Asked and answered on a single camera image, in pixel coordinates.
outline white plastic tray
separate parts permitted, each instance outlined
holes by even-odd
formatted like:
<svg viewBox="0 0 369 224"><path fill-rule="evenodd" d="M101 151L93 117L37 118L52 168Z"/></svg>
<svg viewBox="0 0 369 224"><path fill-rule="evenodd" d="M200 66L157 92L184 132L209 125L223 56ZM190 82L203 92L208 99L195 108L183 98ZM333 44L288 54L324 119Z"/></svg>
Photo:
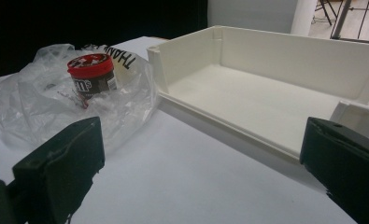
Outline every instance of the white plastic tray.
<svg viewBox="0 0 369 224"><path fill-rule="evenodd" d="M294 158L308 117L369 137L369 45L211 27L148 54L161 96Z"/></svg>

